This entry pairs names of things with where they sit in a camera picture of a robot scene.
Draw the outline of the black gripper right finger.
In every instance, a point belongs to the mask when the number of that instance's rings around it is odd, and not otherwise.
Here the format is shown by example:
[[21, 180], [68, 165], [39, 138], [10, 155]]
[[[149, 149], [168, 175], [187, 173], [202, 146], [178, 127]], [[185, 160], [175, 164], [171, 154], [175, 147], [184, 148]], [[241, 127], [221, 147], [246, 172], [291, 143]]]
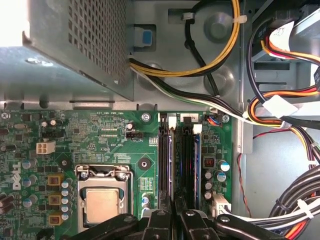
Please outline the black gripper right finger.
[[174, 196], [178, 229], [184, 240], [284, 240], [285, 237], [229, 214], [210, 220], [188, 208], [184, 195]]

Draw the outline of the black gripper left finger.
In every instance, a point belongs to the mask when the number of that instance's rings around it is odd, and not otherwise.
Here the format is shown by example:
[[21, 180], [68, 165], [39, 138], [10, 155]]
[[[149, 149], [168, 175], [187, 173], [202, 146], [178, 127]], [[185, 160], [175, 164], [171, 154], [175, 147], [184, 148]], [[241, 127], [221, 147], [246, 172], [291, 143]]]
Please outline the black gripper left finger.
[[161, 190], [158, 209], [145, 211], [147, 216], [137, 217], [123, 213], [96, 226], [65, 237], [65, 240], [170, 240], [172, 238], [173, 214], [171, 197]]

